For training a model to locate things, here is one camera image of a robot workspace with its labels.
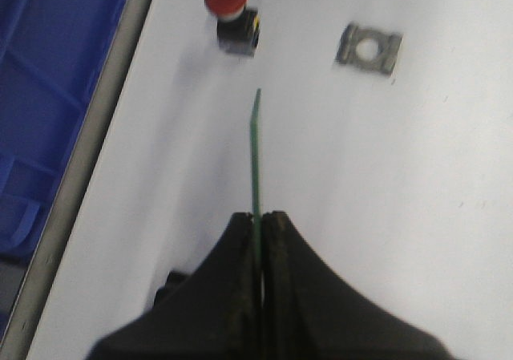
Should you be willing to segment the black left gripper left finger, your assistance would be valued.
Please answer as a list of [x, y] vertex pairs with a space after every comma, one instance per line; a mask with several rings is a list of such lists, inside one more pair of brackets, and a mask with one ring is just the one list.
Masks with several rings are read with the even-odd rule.
[[236, 212], [196, 271], [164, 287], [141, 317], [99, 340], [90, 359], [258, 359], [260, 292], [252, 216]]

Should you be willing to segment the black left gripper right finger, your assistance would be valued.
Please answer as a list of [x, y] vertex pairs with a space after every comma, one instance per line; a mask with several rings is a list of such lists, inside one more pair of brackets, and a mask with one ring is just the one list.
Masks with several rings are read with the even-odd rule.
[[343, 281], [285, 212], [262, 217], [270, 359], [449, 359], [434, 336], [388, 313]]

